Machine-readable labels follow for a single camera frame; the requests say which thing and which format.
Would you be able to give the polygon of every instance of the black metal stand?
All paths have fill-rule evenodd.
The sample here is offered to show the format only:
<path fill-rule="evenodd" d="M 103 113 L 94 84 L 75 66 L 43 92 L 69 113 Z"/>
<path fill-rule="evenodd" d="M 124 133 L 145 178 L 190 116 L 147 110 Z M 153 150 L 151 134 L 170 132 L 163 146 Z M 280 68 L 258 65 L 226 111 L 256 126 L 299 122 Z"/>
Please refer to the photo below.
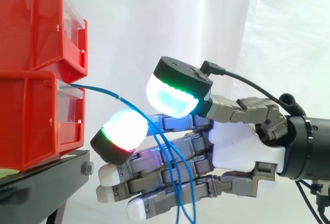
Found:
<path fill-rule="evenodd" d="M 61 224 L 65 204 L 91 174 L 89 151 L 0 179 L 0 223 Z"/>
<path fill-rule="evenodd" d="M 49 215 L 49 217 L 47 218 L 46 224 L 62 224 L 66 204 L 67 204 L 67 202 L 62 204 L 51 215 Z"/>

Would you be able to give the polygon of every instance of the clear plastic window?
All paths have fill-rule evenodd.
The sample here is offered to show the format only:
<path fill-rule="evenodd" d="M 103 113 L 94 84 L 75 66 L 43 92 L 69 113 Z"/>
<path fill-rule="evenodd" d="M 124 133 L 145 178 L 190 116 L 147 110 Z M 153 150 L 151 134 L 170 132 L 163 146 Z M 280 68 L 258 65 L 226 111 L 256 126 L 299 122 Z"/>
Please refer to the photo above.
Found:
<path fill-rule="evenodd" d="M 85 22 L 72 4 L 71 0 L 63 0 L 64 30 L 67 37 L 78 46 L 78 31 L 85 29 Z"/>

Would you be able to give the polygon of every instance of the robot finger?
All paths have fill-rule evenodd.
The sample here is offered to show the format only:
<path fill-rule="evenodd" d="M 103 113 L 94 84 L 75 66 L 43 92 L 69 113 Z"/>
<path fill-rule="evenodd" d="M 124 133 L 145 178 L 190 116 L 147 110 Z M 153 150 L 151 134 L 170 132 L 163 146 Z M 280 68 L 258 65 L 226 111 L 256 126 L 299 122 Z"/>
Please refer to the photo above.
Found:
<path fill-rule="evenodd" d="M 164 114 L 148 116 L 163 133 L 180 132 L 188 130 L 208 130 L 212 128 L 213 121 L 200 116 L 187 115 L 181 118 L 174 118 Z"/>
<path fill-rule="evenodd" d="M 213 171 L 210 154 L 202 154 L 187 161 L 193 177 L 198 178 Z M 184 163 L 178 163 L 181 172 L 181 181 L 188 182 L 189 174 Z M 177 169 L 173 168 L 173 178 L 178 183 Z M 168 168 L 162 168 L 139 175 L 138 178 L 123 182 L 112 187 L 103 187 L 96 191 L 100 202 L 118 202 L 125 200 L 139 193 L 149 193 L 161 188 L 170 187 L 172 180 Z"/>
<path fill-rule="evenodd" d="M 231 183 L 221 183 L 217 176 L 208 175 L 193 182 L 195 202 L 207 197 L 217 197 L 222 191 L 230 189 Z M 192 203 L 190 183 L 182 185 L 182 204 Z M 141 194 L 132 199 L 127 207 L 131 220 L 145 220 L 168 212 L 177 206 L 175 191 L 172 187 Z"/>
<path fill-rule="evenodd" d="M 189 133 L 186 136 L 173 140 L 172 144 L 177 147 L 185 159 L 191 159 L 196 154 L 207 151 L 211 144 L 208 141 L 206 132 Z M 170 158 L 167 147 L 165 152 Z M 98 171 L 98 177 L 102 186 L 114 186 L 124 183 L 141 174 L 164 168 L 167 165 L 164 152 L 158 147 L 152 147 L 135 153 L 126 163 L 122 165 L 106 164 Z"/>

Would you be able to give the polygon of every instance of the green led light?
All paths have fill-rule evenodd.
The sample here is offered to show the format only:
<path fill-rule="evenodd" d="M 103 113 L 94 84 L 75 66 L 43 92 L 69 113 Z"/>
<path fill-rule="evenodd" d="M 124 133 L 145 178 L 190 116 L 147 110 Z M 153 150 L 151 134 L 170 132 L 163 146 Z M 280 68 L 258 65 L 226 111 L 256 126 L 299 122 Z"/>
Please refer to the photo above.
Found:
<path fill-rule="evenodd" d="M 117 147 L 131 151 L 146 137 L 148 122 L 135 110 L 125 109 L 114 114 L 101 131 Z"/>
<path fill-rule="evenodd" d="M 193 95 L 163 83 L 155 75 L 148 82 L 146 95 L 155 109 L 175 118 L 188 115 L 199 102 Z"/>

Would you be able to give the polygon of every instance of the cable connector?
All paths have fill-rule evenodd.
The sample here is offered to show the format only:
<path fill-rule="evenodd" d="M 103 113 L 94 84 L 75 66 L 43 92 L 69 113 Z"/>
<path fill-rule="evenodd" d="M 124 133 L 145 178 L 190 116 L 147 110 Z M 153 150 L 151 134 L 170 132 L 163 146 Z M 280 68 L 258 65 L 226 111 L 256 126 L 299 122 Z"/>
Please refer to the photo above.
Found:
<path fill-rule="evenodd" d="M 210 74 L 225 75 L 226 73 L 226 69 L 210 61 L 204 61 L 200 68 L 200 71 L 207 76 L 210 76 Z"/>

